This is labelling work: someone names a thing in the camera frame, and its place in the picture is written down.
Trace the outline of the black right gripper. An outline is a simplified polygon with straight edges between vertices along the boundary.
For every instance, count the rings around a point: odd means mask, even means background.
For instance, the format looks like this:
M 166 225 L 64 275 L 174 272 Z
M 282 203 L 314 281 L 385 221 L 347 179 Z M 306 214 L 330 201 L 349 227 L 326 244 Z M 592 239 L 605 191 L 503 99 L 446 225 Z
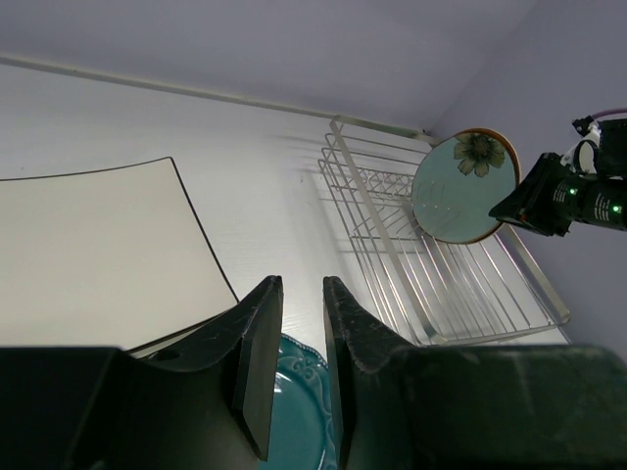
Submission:
M 489 211 L 489 216 L 535 234 L 563 237 L 571 222 L 555 207 L 554 191 L 572 172 L 561 156 L 544 153 L 516 188 Z

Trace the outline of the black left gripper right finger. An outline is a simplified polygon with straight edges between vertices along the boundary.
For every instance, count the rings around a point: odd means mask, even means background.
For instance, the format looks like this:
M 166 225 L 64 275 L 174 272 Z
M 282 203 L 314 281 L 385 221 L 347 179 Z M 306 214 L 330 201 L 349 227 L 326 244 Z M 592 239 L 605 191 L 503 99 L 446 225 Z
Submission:
M 336 276 L 322 281 L 332 423 L 340 469 L 410 469 L 396 354 L 412 344 L 365 310 Z

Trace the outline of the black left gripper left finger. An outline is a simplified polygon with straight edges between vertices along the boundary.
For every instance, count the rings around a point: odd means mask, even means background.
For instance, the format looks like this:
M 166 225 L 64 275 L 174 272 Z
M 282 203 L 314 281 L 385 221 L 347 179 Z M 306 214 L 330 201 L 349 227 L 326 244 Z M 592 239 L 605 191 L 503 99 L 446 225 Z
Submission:
M 143 358 L 126 426 L 129 461 L 260 461 L 268 455 L 283 284 Z

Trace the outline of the white square plate black rim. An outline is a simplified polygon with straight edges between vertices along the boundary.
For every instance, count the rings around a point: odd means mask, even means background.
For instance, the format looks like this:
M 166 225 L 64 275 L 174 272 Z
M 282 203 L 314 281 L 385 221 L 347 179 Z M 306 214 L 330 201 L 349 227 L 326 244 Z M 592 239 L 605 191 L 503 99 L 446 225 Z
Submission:
M 192 333 L 198 331 L 201 327 L 207 325 L 208 323 L 212 322 L 213 320 L 217 319 L 219 316 L 223 315 L 225 312 L 229 311 L 230 309 L 234 308 L 235 306 L 237 306 L 241 301 L 241 298 L 237 298 L 235 303 L 226 308 L 223 309 L 221 311 L 219 311 L 216 314 L 211 315 L 209 318 L 201 320 L 198 323 L 192 324 L 190 326 L 187 326 L 181 330 L 175 331 L 173 333 L 168 333 L 166 334 L 164 337 L 155 339 L 155 340 L 151 340 L 148 343 L 145 343 L 143 345 L 131 348 L 131 349 L 126 349 L 125 352 L 131 354 L 133 357 L 147 357 L 151 354 L 154 354 L 164 348 L 167 348 L 171 345 L 173 345 L 174 343 L 186 338 L 187 336 L 191 335 Z

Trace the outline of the light blue flower plate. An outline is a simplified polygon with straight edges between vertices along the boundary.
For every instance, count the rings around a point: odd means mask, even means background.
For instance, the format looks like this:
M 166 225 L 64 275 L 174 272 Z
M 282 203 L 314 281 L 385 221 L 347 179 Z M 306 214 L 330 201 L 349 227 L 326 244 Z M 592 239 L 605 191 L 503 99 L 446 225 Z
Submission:
M 489 128 L 469 128 L 442 141 L 420 162 L 411 187 L 418 226 L 433 239 L 474 244 L 502 223 L 490 210 L 521 181 L 510 142 Z

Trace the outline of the teal scalloped plate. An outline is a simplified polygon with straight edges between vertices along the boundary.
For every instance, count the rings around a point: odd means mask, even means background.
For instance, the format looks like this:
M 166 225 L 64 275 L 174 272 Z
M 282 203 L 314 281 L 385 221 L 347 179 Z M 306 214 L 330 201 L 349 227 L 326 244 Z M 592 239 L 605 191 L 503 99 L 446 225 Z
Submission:
M 283 335 L 263 470 L 337 467 L 328 365 L 315 349 Z

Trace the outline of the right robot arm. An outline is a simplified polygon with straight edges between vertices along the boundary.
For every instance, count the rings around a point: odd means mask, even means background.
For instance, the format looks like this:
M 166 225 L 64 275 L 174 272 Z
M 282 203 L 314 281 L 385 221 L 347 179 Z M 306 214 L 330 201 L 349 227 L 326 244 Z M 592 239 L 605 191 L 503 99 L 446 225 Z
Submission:
M 544 153 L 489 216 L 543 236 L 565 236 L 573 222 L 626 229 L 626 111 L 572 121 L 580 140 Z

